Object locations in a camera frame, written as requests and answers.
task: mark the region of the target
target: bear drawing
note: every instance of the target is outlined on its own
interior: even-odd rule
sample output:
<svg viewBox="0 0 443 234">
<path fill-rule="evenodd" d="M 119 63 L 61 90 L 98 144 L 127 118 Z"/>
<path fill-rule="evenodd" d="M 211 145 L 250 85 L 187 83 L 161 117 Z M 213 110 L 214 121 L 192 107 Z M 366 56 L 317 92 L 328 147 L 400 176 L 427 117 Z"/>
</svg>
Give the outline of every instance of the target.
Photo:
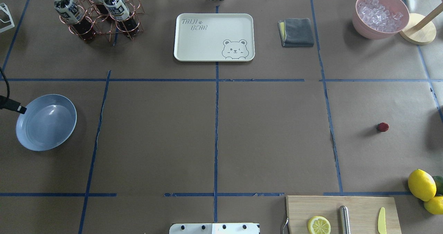
<svg viewBox="0 0 443 234">
<path fill-rule="evenodd" d="M 225 57 L 225 59 L 246 59 L 246 57 L 249 55 L 246 44 L 247 42 L 244 39 L 238 42 L 232 42 L 229 39 L 224 40 L 223 45 L 225 45 L 225 48 L 221 54 L 223 57 Z"/>
</svg>

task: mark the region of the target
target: gray cloth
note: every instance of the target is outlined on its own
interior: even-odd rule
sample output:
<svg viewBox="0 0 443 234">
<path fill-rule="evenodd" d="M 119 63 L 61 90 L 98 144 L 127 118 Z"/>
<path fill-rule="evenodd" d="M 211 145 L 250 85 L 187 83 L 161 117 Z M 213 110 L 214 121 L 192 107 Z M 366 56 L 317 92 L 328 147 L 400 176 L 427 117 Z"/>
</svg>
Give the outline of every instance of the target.
<svg viewBox="0 0 443 234">
<path fill-rule="evenodd" d="M 280 23 L 284 22 L 283 34 Z M 278 23 L 281 45 L 283 47 L 312 47 L 314 46 L 314 37 L 310 20 L 308 18 L 287 18 Z"/>
</svg>

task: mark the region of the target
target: wooden base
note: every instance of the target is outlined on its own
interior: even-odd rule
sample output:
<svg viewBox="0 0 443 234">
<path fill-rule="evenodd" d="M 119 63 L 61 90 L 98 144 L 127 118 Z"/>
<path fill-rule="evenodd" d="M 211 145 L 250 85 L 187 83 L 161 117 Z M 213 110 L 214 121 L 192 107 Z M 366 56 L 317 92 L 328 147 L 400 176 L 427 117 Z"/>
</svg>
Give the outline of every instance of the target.
<svg viewBox="0 0 443 234">
<path fill-rule="evenodd" d="M 400 35 L 409 42 L 416 45 L 427 45 L 431 43 L 437 35 L 434 23 L 429 22 L 423 28 L 416 30 L 416 26 L 425 16 L 418 13 L 409 14 L 408 25 L 400 31 Z"/>
</svg>

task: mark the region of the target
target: wooden cutting board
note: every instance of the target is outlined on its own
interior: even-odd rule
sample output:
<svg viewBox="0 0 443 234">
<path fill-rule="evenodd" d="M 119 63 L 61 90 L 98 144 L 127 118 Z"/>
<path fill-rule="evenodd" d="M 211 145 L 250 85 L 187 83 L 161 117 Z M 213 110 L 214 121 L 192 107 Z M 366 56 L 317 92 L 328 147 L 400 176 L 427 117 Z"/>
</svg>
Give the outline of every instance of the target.
<svg viewBox="0 0 443 234">
<path fill-rule="evenodd" d="M 386 209 L 387 234 L 401 234 L 397 207 L 393 197 L 286 196 L 290 234 L 309 234 L 307 222 L 323 216 L 331 223 L 331 234 L 341 234 L 340 206 L 349 210 L 352 234 L 379 234 L 378 212 Z"/>
</svg>

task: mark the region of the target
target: green fruit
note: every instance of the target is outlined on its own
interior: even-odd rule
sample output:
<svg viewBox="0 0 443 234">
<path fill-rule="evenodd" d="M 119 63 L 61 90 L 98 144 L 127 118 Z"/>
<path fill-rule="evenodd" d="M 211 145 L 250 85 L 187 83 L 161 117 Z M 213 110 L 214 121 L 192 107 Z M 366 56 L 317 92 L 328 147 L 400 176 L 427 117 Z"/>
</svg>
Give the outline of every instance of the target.
<svg viewBox="0 0 443 234">
<path fill-rule="evenodd" d="M 443 195 L 443 177 L 442 176 L 432 176 L 437 186 L 437 193 Z"/>
</svg>

